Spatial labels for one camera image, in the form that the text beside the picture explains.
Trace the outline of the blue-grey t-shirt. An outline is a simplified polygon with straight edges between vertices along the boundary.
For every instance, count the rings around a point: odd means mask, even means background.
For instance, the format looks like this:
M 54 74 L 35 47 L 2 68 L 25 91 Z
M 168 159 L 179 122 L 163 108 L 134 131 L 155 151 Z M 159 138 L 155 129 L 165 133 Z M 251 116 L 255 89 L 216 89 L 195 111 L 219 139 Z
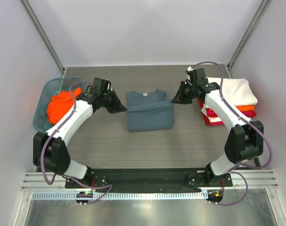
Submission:
M 174 104 L 165 91 L 160 89 L 149 93 L 130 91 L 126 96 L 129 131 L 153 131 L 173 127 Z

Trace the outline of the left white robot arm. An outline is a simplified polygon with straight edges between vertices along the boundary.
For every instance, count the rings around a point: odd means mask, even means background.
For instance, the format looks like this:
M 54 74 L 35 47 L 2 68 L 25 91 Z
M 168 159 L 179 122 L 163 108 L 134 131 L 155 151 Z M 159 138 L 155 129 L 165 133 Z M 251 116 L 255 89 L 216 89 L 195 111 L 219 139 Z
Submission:
M 89 117 L 100 108 L 115 114 L 127 111 L 119 100 L 111 82 L 95 77 L 92 83 L 87 83 L 87 89 L 78 97 L 69 87 L 73 100 L 72 107 L 65 116 L 45 133 L 37 132 L 33 138 L 33 164 L 41 169 L 44 180 L 52 185 L 46 173 L 54 176 L 64 176 L 74 181 L 82 188 L 89 187 L 93 182 L 92 169 L 71 159 L 67 146 L 72 136 Z

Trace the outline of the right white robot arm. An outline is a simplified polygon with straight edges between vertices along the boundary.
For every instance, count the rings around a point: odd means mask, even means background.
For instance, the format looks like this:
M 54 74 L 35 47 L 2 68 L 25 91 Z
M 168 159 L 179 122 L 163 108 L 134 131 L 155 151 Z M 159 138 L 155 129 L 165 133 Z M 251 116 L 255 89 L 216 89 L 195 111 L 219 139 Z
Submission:
M 205 182 L 216 186 L 224 175 L 237 165 L 263 153 L 264 126 L 253 122 L 230 104 L 222 94 L 221 86 L 209 82 L 203 68 L 186 70 L 188 79 L 182 81 L 173 98 L 174 104 L 190 104 L 197 98 L 209 106 L 226 126 L 229 134 L 224 146 L 224 154 L 205 168 Z

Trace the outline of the red folded t-shirt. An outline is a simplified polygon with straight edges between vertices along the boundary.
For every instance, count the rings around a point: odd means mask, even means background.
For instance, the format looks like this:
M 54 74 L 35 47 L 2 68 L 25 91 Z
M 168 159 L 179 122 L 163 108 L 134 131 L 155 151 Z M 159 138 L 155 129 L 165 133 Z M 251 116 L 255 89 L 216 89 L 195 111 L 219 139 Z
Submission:
M 207 126 L 218 126 L 218 125 L 223 125 L 223 122 L 220 120 L 219 117 L 208 117 L 206 114 L 203 112 L 201 113 L 202 117 L 204 119 L 204 122 Z

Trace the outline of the white folded t-shirt top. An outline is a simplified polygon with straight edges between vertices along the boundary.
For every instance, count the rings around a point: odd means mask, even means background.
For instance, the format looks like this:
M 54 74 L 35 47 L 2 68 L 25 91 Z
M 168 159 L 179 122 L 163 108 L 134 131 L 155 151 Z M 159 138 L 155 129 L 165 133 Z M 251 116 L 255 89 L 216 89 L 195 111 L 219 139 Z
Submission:
M 235 106 L 256 105 L 258 103 L 258 99 L 252 93 L 246 79 L 224 78 L 222 93 Z

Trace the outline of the orange t-shirt in basket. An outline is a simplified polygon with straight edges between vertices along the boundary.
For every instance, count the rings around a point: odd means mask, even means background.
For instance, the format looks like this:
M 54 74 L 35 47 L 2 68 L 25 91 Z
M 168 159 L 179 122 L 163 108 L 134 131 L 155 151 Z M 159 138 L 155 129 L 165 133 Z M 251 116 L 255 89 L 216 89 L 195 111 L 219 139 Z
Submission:
M 61 91 L 53 96 L 47 107 L 48 122 L 52 125 L 57 124 L 72 108 L 73 99 L 69 91 Z

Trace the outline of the orange folded t-shirt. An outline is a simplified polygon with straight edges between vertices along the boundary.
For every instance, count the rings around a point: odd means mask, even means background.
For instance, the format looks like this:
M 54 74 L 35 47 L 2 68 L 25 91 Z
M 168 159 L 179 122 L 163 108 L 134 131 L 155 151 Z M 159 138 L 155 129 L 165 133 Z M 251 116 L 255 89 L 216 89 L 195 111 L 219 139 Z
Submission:
M 237 109 L 241 112 L 252 112 L 254 111 L 254 105 L 237 106 Z

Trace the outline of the pink folded t-shirt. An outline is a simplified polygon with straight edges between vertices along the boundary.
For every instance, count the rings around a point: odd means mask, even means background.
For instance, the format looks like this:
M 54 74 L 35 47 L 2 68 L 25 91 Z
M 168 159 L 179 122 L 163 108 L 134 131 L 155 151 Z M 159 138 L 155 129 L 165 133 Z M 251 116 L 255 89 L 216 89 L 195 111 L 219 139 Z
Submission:
M 253 118 L 256 116 L 255 111 L 247 111 L 247 112 L 242 112 L 246 117 Z

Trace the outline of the teal plastic basket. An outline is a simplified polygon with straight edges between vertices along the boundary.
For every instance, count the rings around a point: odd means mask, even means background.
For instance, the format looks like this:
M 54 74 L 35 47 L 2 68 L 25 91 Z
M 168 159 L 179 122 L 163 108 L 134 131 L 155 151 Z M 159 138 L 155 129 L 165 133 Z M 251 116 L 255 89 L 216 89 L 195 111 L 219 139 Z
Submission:
M 56 78 L 45 84 L 33 119 L 33 126 L 37 131 L 44 133 L 53 127 L 53 125 L 49 123 L 47 115 L 47 107 L 52 97 L 59 95 L 61 91 L 67 91 L 69 93 L 69 87 L 81 81 L 82 79 L 80 78 Z

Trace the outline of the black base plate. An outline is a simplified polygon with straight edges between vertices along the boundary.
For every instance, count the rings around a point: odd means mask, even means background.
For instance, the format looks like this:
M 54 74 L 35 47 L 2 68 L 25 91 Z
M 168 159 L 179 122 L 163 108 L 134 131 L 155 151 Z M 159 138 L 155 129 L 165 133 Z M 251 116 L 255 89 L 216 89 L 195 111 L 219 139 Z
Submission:
M 161 188 L 164 185 L 176 187 L 232 187 L 230 173 L 214 176 L 206 168 L 157 168 L 157 169 L 89 169 L 79 182 L 87 186 L 113 185 L 118 188 L 130 186 L 151 186 Z

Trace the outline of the right aluminium frame post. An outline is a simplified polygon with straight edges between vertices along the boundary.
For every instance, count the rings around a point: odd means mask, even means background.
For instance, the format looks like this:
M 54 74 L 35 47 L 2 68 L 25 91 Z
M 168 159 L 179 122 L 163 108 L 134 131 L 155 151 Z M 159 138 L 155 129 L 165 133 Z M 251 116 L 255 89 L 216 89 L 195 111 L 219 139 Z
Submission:
M 227 64 L 227 68 L 229 71 L 233 68 L 234 64 L 236 63 L 239 55 L 241 54 L 243 48 L 247 44 L 248 40 L 251 38 L 253 32 L 255 31 L 256 27 L 258 26 L 262 16 L 264 15 L 265 11 L 269 7 L 271 0 L 262 0 L 257 7 L 251 21 L 248 24 L 239 44 L 237 45 L 229 63 Z

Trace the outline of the aluminium frame post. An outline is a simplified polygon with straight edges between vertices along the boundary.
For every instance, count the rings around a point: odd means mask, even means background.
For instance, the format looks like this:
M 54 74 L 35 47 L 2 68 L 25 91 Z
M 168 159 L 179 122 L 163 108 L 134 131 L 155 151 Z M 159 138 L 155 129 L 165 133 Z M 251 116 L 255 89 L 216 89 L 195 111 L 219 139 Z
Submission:
M 63 66 L 61 60 L 59 59 L 53 45 L 51 44 L 43 26 L 41 25 L 38 17 L 36 16 L 32 6 L 30 5 L 28 0 L 20 0 L 20 3 L 22 4 L 23 8 L 25 9 L 28 17 L 30 18 L 33 26 L 35 27 L 38 35 L 40 36 L 42 42 L 44 43 L 45 47 L 47 48 L 47 51 L 51 55 L 54 63 L 58 67 L 59 71 L 61 72 L 61 75 L 65 72 L 65 67 Z
M 269 7 L 271 0 L 262 0 L 257 7 L 251 21 L 248 24 L 239 44 L 237 45 L 229 63 L 227 64 L 227 68 L 229 71 L 233 68 L 234 64 L 236 63 L 239 55 L 241 54 L 243 48 L 247 44 L 248 40 L 251 38 L 253 32 L 255 31 L 256 27 L 258 26 L 262 16 L 264 15 L 265 11 Z

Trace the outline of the left aluminium frame post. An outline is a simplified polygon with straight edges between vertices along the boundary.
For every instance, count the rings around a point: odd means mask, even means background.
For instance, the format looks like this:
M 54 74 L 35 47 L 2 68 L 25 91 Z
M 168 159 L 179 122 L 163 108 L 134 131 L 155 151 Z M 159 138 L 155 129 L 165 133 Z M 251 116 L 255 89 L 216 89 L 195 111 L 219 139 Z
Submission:
M 63 66 L 61 60 L 59 59 L 53 45 L 51 44 L 43 26 L 41 25 L 38 17 L 36 16 L 32 6 L 30 5 L 28 0 L 20 0 L 20 3 L 22 4 L 23 8 L 25 9 L 28 17 L 30 18 L 33 26 L 35 27 L 38 35 L 40 36 L 42 42 L 44 43 L 45 47 L 47 48 L 47 51 L 51 55 L 54 63 L 58 67 L 59 71 L 61 72 L 61 75 L 65 72 L 65 67 Z

